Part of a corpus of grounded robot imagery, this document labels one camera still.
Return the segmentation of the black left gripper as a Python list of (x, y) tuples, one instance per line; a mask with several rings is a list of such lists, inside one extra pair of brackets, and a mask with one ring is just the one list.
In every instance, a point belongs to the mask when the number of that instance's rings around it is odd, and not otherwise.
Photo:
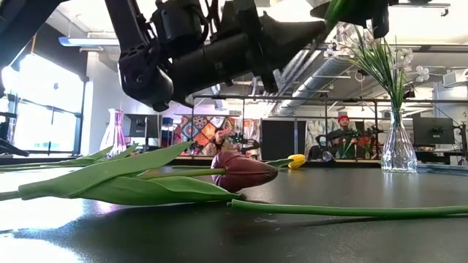
[(284, 68), (293, 57), (316, 37), (325, 32), (323, 20), (281, 22), (268, 14), (263, 25), (254, 0), (226, 1), (223, 11), (232, 11), (241, 33), (247, 38), (247, 61), (250, 72), (260, 77), (265, 91), (276, 93), (274, 69)]

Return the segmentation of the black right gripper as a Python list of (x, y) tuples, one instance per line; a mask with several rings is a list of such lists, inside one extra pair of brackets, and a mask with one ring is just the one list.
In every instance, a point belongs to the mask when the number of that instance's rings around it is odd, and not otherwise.
[(319, 4), (310, 11), (313, 18), (322, 18), (326, 26), (336, 26), (339, 22), (363, 25), (372, 17), (372, 31), (375, 39), (389, 32), (388, 0), (331, 0)]

